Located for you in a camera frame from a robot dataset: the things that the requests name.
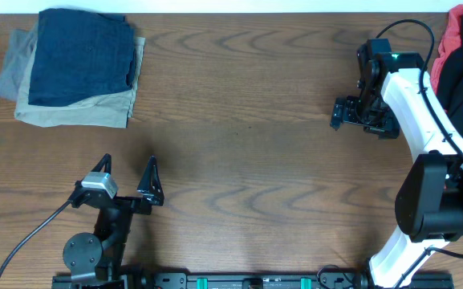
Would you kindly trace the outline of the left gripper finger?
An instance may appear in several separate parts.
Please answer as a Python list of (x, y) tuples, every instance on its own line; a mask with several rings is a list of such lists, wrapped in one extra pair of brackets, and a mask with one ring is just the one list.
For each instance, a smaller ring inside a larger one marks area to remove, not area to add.
[(96, 173), (112, 173), (112, 156), (109, 153), (104, 154), (100, 161), (91, 170)]
[(143, 177), (137, 186), (137, 192), (152, 206), (163, 206), (164, 190), (161, 187), (157, 159), (150, 156)]

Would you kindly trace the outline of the dark blue shorts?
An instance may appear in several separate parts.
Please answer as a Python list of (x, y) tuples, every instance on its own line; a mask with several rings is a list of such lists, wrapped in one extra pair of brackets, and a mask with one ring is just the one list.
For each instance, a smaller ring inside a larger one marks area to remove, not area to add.
[(43, 10), (28, 104), (65, 107), (125, 92), (132, 87), (135, 64), (134, 30), (122, 14)]

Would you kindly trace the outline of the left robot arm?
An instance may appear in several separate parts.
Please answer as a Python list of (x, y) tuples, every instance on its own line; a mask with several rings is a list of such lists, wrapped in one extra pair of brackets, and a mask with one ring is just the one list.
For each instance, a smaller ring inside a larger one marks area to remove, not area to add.
[(63, 248), (69, 275), (52, 279), (53, 288), (153, 288), (152, 278), (141, 267), (123, 267), (124, 249), (136, 214), (150, 215), (154, 206), (164, 204), (158, 165), (150, 157), (140, 183), (138, 197), (119, 197), (111, 175), (112, 157), (104, 155), (82, 180), (68, 203), (87, 205), (99, 211), (92, 233), (71, 237)]

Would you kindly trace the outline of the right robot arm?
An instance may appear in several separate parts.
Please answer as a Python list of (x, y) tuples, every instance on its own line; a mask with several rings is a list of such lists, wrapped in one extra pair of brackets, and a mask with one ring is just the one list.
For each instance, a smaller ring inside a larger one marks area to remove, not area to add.
[(463, 137), (428, 88), (419, 53), (394, 52), (387, 39), (369, 39), (356, 55), (361, 93), (336, 100), (330, 126), (355, 124), (387, 139), (403, 134), (413, 161), (395, 199), (397, 226), (356, 287), (447, 287), (450, 278), (416, 273), (463, 237)]

